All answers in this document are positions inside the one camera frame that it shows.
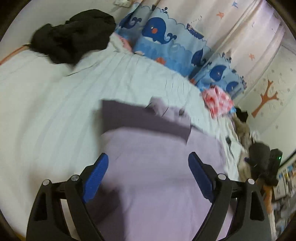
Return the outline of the lilac purple garment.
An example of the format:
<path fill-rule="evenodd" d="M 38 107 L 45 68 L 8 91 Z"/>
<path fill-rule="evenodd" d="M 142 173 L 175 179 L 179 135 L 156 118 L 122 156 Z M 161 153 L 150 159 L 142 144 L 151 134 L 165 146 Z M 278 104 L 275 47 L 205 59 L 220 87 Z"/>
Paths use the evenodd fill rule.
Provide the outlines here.
<path fill-rule="evenodd" d="M 101 114 L 109 165 L 87 208 L 104 239 L 192 240 L 211 204 L 188 157 L 195 152 L 222 173 L 222 144 L 156 97 L 148 106 L 105 100 Z"/>

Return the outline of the beige clothes heap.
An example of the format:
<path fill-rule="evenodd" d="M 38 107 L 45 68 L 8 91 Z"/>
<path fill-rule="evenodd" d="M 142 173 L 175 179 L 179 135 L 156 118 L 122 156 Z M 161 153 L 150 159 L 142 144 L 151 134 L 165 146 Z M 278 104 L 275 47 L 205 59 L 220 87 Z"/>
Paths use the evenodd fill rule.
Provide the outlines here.
<path fill-rule="evenodd" d="M 238 137 L 238 141 L 243 147 L 240 153 L 237 169 L 239 173 L 239 180 L 244 182 L 248 178 L 251 178 L 251 167 L 245 161 L 245 158 L 249 157 L 248 149 L 254 143 L 254 139 L 251 135 L 251 131 L 248 124 L 242 122 L 236 114 L 232 116 L 232 122 L 234 124 L 234 130 Z"/>

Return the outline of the black clothes pile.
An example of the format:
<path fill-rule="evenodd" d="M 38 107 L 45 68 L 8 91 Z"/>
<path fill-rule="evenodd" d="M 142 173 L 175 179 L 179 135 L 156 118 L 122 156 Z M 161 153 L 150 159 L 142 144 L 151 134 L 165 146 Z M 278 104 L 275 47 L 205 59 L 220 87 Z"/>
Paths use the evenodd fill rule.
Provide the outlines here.
<path fill-rule="evenodd" d="M 98 9 L 74 15 L 64 24 L 46 24 L 36 30 L 29 47 L 48 56 L 55 64 L 76 65 L 88 52 L 107 48 L 116 23 L 114 17 Z"/>

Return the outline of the dark grey round device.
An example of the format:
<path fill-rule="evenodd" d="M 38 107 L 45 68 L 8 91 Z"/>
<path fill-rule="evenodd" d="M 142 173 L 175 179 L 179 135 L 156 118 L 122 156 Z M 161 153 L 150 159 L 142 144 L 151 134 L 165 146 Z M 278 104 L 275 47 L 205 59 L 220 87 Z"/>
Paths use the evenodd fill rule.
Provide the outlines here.
<path fill-rule="evenodd" d="M 282 159 L 282 151 L 270 149 L 262 142 L 253 143 L 248 149 L 249 157 L 246 162 L 251 167 L 251 178 L 255 181 L 262 179 L 267 186 L 277 186 L 277 174 Z"/>

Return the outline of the white striped bed sheet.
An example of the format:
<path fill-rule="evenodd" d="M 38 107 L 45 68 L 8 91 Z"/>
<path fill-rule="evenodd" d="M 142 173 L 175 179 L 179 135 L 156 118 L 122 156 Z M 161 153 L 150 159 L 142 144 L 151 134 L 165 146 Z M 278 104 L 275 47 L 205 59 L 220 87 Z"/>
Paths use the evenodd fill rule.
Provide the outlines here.
<path fill-rule="evenodd" d="M 117 40 L 76 69 L 25 50 L 1 66 L 1 211 L 25 235 L 45 179 L 64 181 L 103 151 L 101 102 L 147 105 L 152 97 L 184 108 L 191 122 L 217 138 L 225 159 L 217 172 L 238 180 L 241 144 L 228 117 L 212 119 L 200 91 L 179 73 L 128 52 Z"/>

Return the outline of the pink red crumpled cloth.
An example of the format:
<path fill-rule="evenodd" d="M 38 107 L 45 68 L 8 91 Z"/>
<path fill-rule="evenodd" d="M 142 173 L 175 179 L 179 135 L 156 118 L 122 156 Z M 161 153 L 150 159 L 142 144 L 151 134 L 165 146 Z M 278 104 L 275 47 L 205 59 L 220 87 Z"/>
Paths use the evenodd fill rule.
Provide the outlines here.
<path fill-rule="evenodd" d="M 236 112 L 230 95 L 218 86 L 212 86 L 204 90 L 201 96 L 213 119 Z"/>

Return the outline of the pale pink sheer curtain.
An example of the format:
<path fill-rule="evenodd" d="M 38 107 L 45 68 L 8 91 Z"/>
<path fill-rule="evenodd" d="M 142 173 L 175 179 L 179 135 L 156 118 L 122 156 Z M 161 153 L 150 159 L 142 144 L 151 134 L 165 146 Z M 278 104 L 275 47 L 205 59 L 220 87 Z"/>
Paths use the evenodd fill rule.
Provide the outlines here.
<path fill-rule="evenodd" d="M 231 68 L 240 76 L 247 76 L 285 32 L 266 1 L 157 1 L 153 15 L 191 52 L 205 47 L 230 53 Z"/>

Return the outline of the blue whale print curtain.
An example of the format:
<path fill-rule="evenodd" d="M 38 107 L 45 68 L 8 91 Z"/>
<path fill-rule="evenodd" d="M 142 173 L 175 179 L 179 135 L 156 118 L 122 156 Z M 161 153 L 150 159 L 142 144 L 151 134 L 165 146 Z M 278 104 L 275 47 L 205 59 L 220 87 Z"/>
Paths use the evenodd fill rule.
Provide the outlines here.
<path fill-rule="evenodd" d="M 246 89 L 244 77 L 231 67 L 230 54 L 215 53 L 190 23 L 171 18 L 172 6 L 152 1 L 132 5 L 116 32 L 132 51 L 187 77 L 201 91 L 218 86 L 231 98 Z"/>

